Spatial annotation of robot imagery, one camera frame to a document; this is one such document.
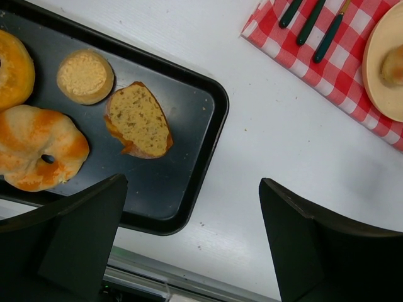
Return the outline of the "beige round plate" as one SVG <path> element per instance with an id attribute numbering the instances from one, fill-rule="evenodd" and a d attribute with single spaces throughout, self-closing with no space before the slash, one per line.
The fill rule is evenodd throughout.
<path id="1" fill-rule="evenodd" d="M 372 104 L 391 120 L 402 121 L 402 86 L 391 85 L 381 76 L 387 54 L 402 45 L 402 2 L 390 8 L 372 30 L 366 43 L 362 74 Z"/>

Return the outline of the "orange glazed bagel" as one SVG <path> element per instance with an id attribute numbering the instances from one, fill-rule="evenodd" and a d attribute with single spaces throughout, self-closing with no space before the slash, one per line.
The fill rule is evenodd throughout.
<path id="1" fill-rule="evenodd" d="M 32 94 L 35 67 L 23 43 L 1 30 L 1 111 L 23 104 Z"/>

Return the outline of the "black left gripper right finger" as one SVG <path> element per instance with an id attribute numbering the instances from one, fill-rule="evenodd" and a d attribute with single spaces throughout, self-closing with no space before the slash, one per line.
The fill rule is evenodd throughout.
<path id="1" fill-rule="evenodd" d="M 282 301 L 401 301 L 402 234 L 264 178 L 259 199 Z"/>

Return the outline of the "round flat bun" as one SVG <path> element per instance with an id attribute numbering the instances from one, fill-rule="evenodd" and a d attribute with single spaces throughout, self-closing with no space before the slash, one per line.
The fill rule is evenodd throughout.
<path id="1" fill-rule="evenodd" d="M 59 89 L 73 102 L 92 105 L 111 92 L 115 75 L 109 62 L 90 49 L 70 53 L 59 65 Z"/>

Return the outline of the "green handled knife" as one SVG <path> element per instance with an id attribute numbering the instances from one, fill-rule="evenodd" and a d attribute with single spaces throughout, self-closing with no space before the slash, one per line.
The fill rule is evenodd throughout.
<path id="1" fill-rule="evenodd" d="M 301 3 L 302 3 L 302 0 L 293 0 L 290 3 L 289 7 L 287 8 L 287 10 L 284 12 L 283 16 L 279 20 L 278 25 L 280 28 L 286 28 L 290 24 L 291 20 L 295 16 L 295 13 L 298 11 L 298 8 L 300 7 Z"/>

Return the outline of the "small bread roll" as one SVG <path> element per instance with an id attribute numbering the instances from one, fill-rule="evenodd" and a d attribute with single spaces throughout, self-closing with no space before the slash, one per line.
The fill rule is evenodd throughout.
<path id="1" fill-rule="evenodd" d="M 392 49 L 381 68 L 381 76 L 391 85 L 402 86 L 402 45 Z"/>

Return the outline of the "black baking tray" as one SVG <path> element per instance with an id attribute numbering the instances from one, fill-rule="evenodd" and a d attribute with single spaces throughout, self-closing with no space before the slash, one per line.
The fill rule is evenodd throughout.
<path id="1" fill-rule="evenodd" d="M 229 98 L 215 80 L 129 44 L 63 18 L 26 1 L 1 2 L 1 28 L 28 49 L 36 71 L 28 104 L 60 111 L 86 136 L 90 155 L 69 182 L 38 193 L 1 183 L 1 197 L 45 205 L 97 182 L 124 174 L 128 181 L 121 226 L 155 235 L 170 235 L 189 220 L 229 111 Z M 105 102 L 76 104 L 57 87 L 56 73 L 71 52 L 91 49 L 109 61 L 115 88 L 142 82 L 166 115 L 173 146 L 158 159 L 122 153 L 104 121 Z"/>

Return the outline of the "aluminium table edge rail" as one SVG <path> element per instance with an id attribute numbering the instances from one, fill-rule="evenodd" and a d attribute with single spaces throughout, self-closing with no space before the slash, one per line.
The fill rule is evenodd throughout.
<path id="1" fill-rule="evenodd" d="M 169 236 L 119 228 L 109 265 L 163 283 L 240 301 L 279 301 L 270 261 L 248 262 L 250 253 L 202 223 Z"/>

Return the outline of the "green handled fork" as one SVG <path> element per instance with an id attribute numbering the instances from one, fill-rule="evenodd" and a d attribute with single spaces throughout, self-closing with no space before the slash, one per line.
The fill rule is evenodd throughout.
<path id="1" fill-rule="evenodd" d="M 307 20 L 305 21 L 302 29 L 297 36 L 296 43 L 298 46 L 302 46 L 307 41 L 310 32 L 312 31 L 313 26 L 315 25 L 315 22 L 317 21 L 319 14 L 322 11 L 325 1 L 326 0 L 317 0 L 315 6 L 312 8 L 312 11 L 310 12 Z"/>

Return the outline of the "twisted orange white pastry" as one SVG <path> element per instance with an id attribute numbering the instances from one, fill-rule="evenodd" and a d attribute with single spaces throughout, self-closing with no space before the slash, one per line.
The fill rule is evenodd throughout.
<path id="1" fill-rule="evenodd" d="M 88 155 L 86 137 L 58 111 L 19 105 L 1 113 L 1 175 L 20 190 L 67 182 Z"/>

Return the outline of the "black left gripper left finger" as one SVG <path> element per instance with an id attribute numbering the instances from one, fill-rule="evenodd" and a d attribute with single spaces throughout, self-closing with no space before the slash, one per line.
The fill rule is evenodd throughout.
<path id="1" fill-rule="evenodd" d="M 126 195 L 115 174 L 1 220 L 1 301 L 96 301 Z"/>

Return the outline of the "red white checkered cloth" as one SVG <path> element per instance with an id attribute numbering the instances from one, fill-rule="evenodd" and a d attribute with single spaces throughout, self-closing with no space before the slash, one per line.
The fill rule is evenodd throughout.
<path id="1" fill-rule="evenodd" d="M 242 37 L 385 142 L 402 150 L 402 123 L 385 117 L 372 105 L 361 73 L 366 41 L 396 1 L 351 1 L 329 50 L 318 64 L 312 57 L 343 1 L 324 3 L 302 46 L 297 45 L 297 35 L 315 1 L 302 1 L 288 27 L 280 28 L 280 19 L 289 5 L 289 1 L 261 1 L 243 27 Z"/>

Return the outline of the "sliced bread piece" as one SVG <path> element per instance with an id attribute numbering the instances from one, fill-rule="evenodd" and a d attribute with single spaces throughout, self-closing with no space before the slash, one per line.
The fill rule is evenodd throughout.
<path id="1" fill-rule="evenodd" d="M 173 146 L 173 136 L 156 97 L 142 82 L 114 92 L 105 108 L 106 128 L 123 145 L 122 154 L 158 159 Z"/>

